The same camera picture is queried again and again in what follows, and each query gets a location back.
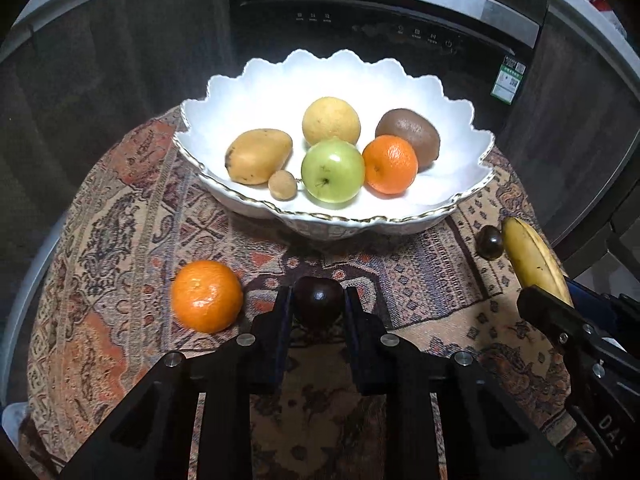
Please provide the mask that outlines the yellow banana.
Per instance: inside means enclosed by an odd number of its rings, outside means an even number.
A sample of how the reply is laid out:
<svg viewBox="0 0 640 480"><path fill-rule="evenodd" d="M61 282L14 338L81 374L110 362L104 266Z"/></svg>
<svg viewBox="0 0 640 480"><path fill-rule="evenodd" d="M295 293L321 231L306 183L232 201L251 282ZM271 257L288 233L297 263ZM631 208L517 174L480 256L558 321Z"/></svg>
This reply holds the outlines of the yellow banana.
<svg viewBox="0 0 640 480"><path fill-rule="evenodd" d="M504 251L521 286L537 286L571 306L573 301L563 271L535 229L524 220L506 217L501 233Z"/></svg>

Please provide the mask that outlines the dark plum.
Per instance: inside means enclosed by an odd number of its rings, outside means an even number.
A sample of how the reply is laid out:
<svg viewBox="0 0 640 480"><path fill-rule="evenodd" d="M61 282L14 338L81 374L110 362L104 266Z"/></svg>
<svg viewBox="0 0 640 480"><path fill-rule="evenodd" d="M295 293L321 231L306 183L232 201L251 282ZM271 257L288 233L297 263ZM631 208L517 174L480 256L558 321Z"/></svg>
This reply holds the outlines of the dark plum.
<svg viewBox="0 0 640 480"><path fill-rule="evenodd" d="M312 332L328 330L345 305L342 285L330 278L303 276L292 289L292 311L301 326Z"/></svg>
<svg viewBox="0 0 640 480"><path fill-rule="evenodd" d="M496 226L483 226L475 237L477 255L487 261L494 261L503 254L501 231Z"/></svg>

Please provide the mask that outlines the orange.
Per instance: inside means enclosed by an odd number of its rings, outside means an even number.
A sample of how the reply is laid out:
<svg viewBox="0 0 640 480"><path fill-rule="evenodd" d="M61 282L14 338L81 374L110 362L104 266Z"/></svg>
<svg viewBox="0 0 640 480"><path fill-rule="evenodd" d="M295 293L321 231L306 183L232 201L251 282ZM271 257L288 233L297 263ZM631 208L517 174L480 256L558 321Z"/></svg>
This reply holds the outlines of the orange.
<svg viewBox="0 0 640 480"><path fill-rule="evenodd" d="M419 169L416 152L399 136L377 136L363 150L366 185L382 195L400 195L413 184Z"/></svg>

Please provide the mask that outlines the small tan longan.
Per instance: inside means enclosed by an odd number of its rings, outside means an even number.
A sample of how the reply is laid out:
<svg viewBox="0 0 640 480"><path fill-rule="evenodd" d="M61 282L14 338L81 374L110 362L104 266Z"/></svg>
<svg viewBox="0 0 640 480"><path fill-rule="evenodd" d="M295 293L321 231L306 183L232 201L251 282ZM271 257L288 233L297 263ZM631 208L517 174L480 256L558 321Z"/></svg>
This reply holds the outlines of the small tan longan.
<svg viewBox="0 0 640 480"><path fill-rule="evenodd" d="M275 200L292 200L297 194L297 181L292 174L285 170L274 172L268 180L268 188Z"/></svg>

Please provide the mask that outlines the patterned paisley tablecloth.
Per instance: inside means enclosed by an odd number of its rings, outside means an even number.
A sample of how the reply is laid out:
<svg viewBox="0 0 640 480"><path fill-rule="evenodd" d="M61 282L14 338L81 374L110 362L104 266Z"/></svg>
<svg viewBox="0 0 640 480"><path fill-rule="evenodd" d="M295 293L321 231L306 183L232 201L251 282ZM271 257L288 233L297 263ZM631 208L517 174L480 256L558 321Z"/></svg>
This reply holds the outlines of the patterned paisley tablecloth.
<svg viewBox="0 0 640 480"><path fill-rule="evenodd" d="M518 316L508 259L475 249L483 226L535 222L503 154L488 155L494 180L434 228L320 243L224 209L172 144L181 126L168 110L130 131L70 206L30 338L23 452L64 464L162 354L216 349L268 311L279 287L313 275L355 287L366 310L423 351L472 353L574 467L591 469L593 446L564 410L559 352ZM216 335L187 330L171 312L172 280L198 260L224 263L243 287L240 316Z"/></svg>

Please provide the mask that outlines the green energy label sticker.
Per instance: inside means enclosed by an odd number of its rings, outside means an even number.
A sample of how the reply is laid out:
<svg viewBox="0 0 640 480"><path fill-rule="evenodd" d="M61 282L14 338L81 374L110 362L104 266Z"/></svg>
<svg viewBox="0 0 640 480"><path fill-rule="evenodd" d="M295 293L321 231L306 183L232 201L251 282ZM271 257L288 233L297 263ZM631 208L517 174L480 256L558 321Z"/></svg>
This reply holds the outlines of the green energy label sticker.
<svg viewBox="0 0 640 480"><path fill-rule="evenodd" d="M526 65L506 55L499 67L498 75L490 95L504 104L511 105L524 79Z"/></svg>

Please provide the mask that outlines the brown kiwi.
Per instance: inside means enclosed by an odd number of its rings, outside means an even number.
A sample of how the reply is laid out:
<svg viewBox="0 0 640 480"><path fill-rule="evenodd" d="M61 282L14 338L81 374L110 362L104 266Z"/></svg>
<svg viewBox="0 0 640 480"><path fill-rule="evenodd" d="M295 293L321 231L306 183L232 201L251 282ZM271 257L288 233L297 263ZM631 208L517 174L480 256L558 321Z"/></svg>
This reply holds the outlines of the brown kiwi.
<svg viewBox="0 0 640 480"><path fill-rule="evenodd" d="M420 170L432 166L439 158L438 131L426 118L408 108L386 112L375 128L375 136L398 136L407 141L416 152Z"/></svg>

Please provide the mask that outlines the green apple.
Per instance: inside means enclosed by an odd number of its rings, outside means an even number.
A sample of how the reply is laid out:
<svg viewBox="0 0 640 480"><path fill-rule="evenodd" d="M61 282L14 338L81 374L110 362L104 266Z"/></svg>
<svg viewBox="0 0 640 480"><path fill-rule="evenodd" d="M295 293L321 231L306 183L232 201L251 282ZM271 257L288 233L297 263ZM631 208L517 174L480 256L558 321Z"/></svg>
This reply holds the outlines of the green apple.
<svg viewBox="0 0 640 480"><path fill-rule="evenodd" d="M352 144L332 138L314 144L306 153L300 174L315 200L344 204L360 191L366 176L363 157Z"/></svg>

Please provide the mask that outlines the black built-in dishwasher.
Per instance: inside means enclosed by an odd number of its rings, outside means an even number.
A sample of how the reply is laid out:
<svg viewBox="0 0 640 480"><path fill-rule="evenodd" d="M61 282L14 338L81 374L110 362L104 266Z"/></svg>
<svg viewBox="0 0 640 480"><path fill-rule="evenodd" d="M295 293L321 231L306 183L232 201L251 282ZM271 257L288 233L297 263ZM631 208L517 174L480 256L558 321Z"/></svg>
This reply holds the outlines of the black built-in dishwasher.
<svg viewBox="0 0 640 480"><path fill-rule="evenodd" d="M413 77L434 75L467 99L474 125L499 133L512 98L497 96L506 67L526 68L541 22L499 0L229 0L235 55L284 60L348 49L373 63L394 58Z"/></svg>

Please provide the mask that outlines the yellow round pear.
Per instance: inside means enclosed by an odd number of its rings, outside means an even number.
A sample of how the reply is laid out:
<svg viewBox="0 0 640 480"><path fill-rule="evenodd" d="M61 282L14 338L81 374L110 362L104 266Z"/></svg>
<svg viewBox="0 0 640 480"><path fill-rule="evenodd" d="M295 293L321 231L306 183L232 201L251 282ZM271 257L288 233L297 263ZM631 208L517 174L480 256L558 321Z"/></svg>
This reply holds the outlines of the yellow round pear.
<svg viewBox="0 0 640 480"><path fill-rule="evenodd" d="M326 96L311 103L302 122L303 135L309 145L337 138L356 144L360 137L359 116L346 101Z"/></svg>

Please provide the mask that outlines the white scalloped fruit bowl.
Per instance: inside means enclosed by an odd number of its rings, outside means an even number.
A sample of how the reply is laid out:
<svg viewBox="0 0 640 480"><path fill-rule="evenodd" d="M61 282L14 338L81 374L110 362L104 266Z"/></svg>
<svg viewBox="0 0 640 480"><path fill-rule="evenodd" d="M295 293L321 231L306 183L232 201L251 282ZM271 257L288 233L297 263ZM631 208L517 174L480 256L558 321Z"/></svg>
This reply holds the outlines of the white scalloped fruit bowl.
<svg viewBox="0 0 640 480"><path fill-rule="evenodd" d="M421 232L494 175L471 102L392 58L254 58L180 114L175 147L219 203L315 240Z"/></svg>

